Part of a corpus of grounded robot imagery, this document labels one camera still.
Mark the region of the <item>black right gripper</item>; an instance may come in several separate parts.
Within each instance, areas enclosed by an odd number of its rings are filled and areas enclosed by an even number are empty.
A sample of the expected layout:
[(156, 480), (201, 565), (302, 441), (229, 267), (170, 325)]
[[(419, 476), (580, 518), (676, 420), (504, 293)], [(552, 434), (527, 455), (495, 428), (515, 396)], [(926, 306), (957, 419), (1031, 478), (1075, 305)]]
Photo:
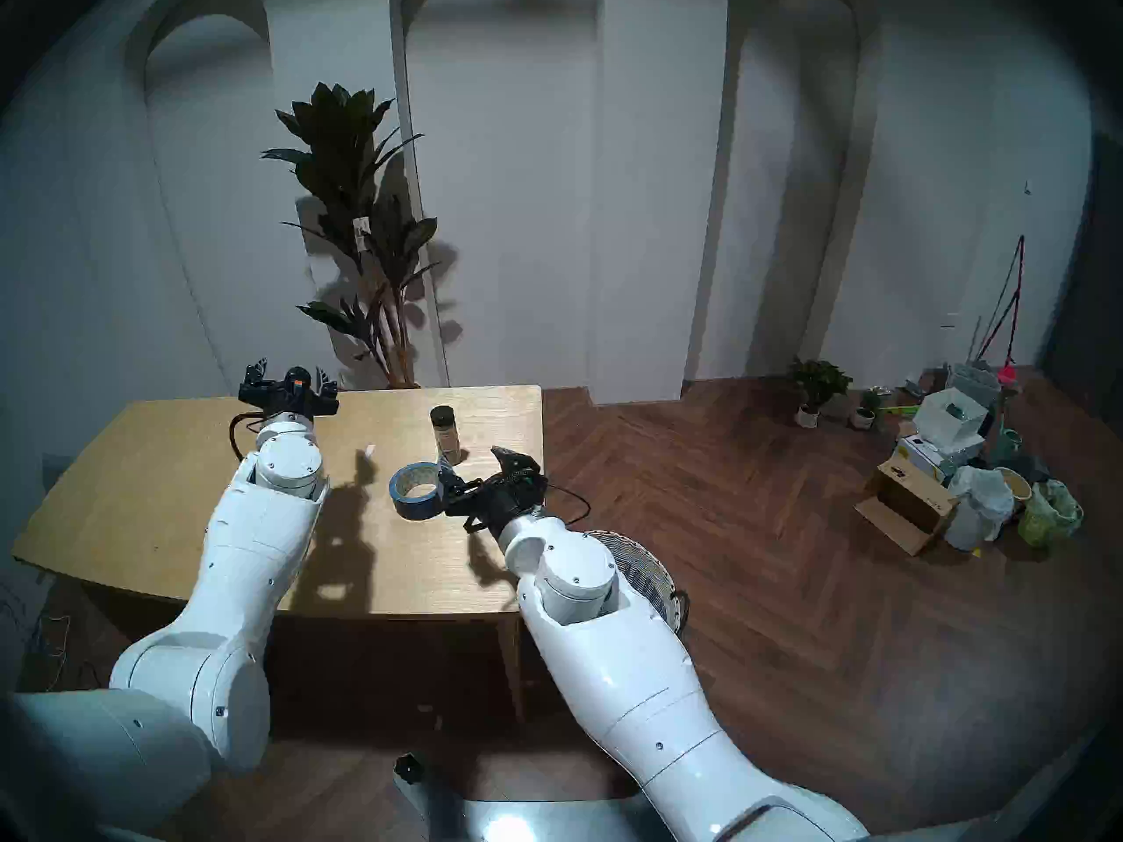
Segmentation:
[(462, 510), (469, 536), (482, 531), (501, 536), (513, 521), (541, 507), (548, 479), (538, 461), (526, 454), (492, 446), (500, 472), (489, 479), (465, 481), (453, 469), (438, 469), (438, 497), (442, 510)]

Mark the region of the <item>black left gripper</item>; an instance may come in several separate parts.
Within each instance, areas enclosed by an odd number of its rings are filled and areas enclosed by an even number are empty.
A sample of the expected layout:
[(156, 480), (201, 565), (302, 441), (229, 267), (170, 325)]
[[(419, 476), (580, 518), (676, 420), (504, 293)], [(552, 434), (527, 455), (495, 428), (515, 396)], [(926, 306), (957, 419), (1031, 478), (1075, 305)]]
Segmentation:
[(319, 366), (314, 374), (302, 366), (291, 367), (282, 379), (265, 377), (267, 358), (247, 365), (238, 399), (259, 409), (265, 417), (294, 413), (305, 419), (334, 417), (339, 411), (338, 383)]

